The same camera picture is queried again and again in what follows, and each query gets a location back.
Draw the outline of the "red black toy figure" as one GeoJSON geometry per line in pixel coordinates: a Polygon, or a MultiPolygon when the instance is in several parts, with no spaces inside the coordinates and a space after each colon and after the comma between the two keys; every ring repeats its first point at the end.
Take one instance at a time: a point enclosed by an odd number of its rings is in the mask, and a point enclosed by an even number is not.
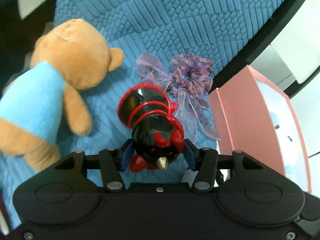
{"type": "Polygon", "coordinates": [[[174,117],[178,103],[150,83],[131,87],[119,101],[120,122],[132,130],[133,156],[129,168],[133,173],[167,170],[184,150],[184,128],[174,117]]]}

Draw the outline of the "pink cardboard storage box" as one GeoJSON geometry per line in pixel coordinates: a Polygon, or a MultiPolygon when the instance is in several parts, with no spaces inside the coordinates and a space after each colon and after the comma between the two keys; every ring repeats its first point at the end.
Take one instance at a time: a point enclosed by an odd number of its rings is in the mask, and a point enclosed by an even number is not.
{"type": "Polygon", "coordinates": [[[221,137],[222,154],[246,152],[311,192],[308,155],[289,97],[269,79],[246,66],[209,103],[221,137]]]}

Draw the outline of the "purple ribbon scrunchie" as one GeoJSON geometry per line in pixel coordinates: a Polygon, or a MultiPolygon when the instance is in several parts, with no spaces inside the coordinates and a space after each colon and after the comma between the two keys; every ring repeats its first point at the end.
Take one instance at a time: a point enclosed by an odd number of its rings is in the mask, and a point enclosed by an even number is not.
{"type": "Polygon", "coordinates": [[[221,140],[204,112],[209,108],[206,96],[213,84],[211,60],[194,54],[177,54],[167,72],[157,57],[145,52],[136,59],[136,67],[141,83],[157,85],[176,99],[175,117],[183,125],[187,139],[195,143],[200,129],[207,137],[221,140]]]}

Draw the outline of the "brown bear plush blue shirt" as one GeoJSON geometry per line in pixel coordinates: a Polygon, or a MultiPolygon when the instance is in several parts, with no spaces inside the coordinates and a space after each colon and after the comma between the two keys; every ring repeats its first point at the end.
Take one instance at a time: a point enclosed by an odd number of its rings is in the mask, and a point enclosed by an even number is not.
{"type": "Polygon", "coordinates": [[[35,44],[30,68],[12,81],[1,98],[1,152],[23,156],[36,171],[60,159],[56,143],[62,117],[80,137],[92,118],[81,92],[99,85],[124,61],[103,35],[83,19],[68,20],[35,44]]]}

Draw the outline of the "white black framed chair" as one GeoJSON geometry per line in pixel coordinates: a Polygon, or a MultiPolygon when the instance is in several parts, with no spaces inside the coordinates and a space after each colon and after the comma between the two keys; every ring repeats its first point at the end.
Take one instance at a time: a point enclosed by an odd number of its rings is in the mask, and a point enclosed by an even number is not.
{"type": "Polygon", "coordinates": [[[213,78],[211,90],[220,88],[245,66],[251,64],[280,34],[305,1],[284,0],[242,50],[213,78]]]}

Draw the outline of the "blue quilted bed cover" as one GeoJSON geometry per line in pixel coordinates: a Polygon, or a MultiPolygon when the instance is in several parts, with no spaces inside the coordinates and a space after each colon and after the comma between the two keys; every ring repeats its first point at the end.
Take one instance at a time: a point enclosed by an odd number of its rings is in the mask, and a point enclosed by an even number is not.
{"type": "Polygon", "coordinates": [[[120,147],[129,137],[116,115],[120,97],[137,83],[135,61],[143,52],[168,66],[175,54],[194,53],[219,73],[272,17],[285,0],[57,0],[54,23],[82,18],[96,27],[125,59],[97,87],[83,93],[92,115],[92,133],[74,135],[63,121],[61,155],[95,154],[120,147]]]}

